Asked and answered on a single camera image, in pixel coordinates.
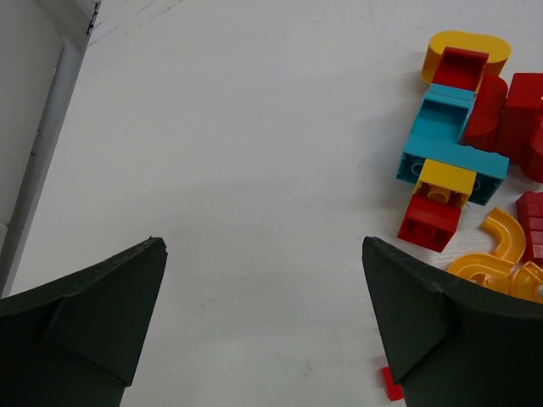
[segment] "white wall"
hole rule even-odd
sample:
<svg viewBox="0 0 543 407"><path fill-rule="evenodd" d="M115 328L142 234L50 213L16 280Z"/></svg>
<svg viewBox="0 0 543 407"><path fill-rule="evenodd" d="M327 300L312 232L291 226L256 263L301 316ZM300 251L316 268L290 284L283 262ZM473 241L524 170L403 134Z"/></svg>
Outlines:
<svg viewBox="0 0 543 407"><path fill-rule="evenodd" d="M62 41L31 0L0 2L0 39L0 225L7 226L62 51Z"/></svg>

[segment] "scuff mark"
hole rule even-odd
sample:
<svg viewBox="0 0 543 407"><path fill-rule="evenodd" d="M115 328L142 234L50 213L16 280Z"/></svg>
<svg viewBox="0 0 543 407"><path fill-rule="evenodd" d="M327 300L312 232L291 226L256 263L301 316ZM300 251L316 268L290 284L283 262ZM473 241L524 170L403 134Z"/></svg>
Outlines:
<svg viewBox="0 0 543 407"><path fill-rule="evenodd" d="M140 10L138 11L138 13L141 13L144 9L151 7L153 4L154 4L154 2L151 2L151 3L149 3L147 6L145 6L144 8L140 8Z"/></svg>
<svg viewBox="0 0 543 407"><path fill-rule="evenodd" d="M375 38L378 42L380 42L381 38L379 37L379 32L377 30L377 26L375 25L375 16L373 15L373 0L370 0L367 4L367 14L370 18L370 22L372 23L372 30L375 33Z"/></svg>
<svg viewBox="0 0 543 407"><path fill-rule="evenodd" d="M98 37L96 40L94 41L91 41L88 46L90 47L91 45L93 44L96 44L98 41L100 41L102 38L105 38L106 36L108 36L109 34L111 34L113 31L117 30L121 25L123 25L125 23L120 23L118 25L116 25L115 27L113 27L111 30L109 30L108 32L106 32L105 34L103 34L102 36Z"/></svg>
<svg viewBox="0 0 543 407"><path fill-rule="evenodd" d="M106 15L106 16L104 17L104 19L103 19L103 20L100 20L98 23L96 23L92 29L93 29L93 30L96 30L96 29L98 28L98 26L101 25L101 24L102 24L105 20L107 20L107 19L108 19L108 16Z"/></svg>
<svg viewBox="0 0 543 407"><path fill-rule="evenodd" d="M159 17L160 15L166 13L167 11L170 11L172 8L174 8L175 6L179 5L180 3L182 3L183 0L177 0L176 3L170 5L170 6L167 6L167 7L163 7L161 8L157 14L155 14L153 17L151 17L148 21L152 21L154 19L156 19L157 17Z"/></svg>
<svg viewBox="0 0 543 407"><path fill-rule="evenodd" d="M311 362L308 361L304 368L302 369L302 377L307 380L311 380L311 377L313 376L313 366L311 366Z"/></svg>

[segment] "yellow block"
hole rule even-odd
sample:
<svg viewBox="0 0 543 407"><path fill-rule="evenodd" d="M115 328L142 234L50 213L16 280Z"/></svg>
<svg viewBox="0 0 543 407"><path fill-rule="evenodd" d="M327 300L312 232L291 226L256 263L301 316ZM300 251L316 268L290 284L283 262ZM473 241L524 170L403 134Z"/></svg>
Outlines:
<svg viewBox="0 0 543 407"><path fill-rule="evenodd" d="M494 208L486 215L481 227L496 240L493 256L518 263L526 250L526 236L514 216Z"/></svg>
<svg viewBox="0 0 543 407"><path fill-rule="evenodd" d="M543 284L543 270L531 261L524 263L510 277L509 295L543 304L538 288Z"/></svg>
<svg viewBox="0 0 543 407"><path fill-rule="evenodd" d="M484 73L492 75L500 74L503 65L506 64L509 55L511 55L509 44L497 36L485 36L465 31L441 31L430 38L423 69L421 70L421 76L426 83L432 83L435 70L445 47L489 54Z"/></svg>
<svg viewBox="0 0 543 407"><path fill-rule="evenodd" d="M426 159L415 194L463 208L472 194L476 175L474 171Z"/></svg>

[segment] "red cylinder block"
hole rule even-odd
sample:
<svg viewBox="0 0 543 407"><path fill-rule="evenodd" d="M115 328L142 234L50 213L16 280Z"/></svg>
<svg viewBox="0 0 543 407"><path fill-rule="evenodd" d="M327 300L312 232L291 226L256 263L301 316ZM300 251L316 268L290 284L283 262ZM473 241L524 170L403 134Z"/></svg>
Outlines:
<svg viewBox="0 0 543 407"><path fill-rule="evenodd" d="M507 83L496 75L485 75L472 114L467 123L462 144L478 150L493 152L506 101Z"/></svg>

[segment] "yellow oval block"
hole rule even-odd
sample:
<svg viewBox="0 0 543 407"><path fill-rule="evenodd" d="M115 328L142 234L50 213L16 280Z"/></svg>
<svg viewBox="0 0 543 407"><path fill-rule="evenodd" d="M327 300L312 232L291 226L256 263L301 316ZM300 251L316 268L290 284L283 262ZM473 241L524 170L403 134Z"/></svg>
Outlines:
<svg viewBox="0 0 543 407"><path fill-rule="evenodd" d="M421 70L421 76L426 83L432 83L435 70L445 47L489 54L484 73L492 75L500 74L503 65L506 64L509 55L511 55L509 44L497 36L485 36L465 31L441 31L430 38L423 69Z"/></svg>

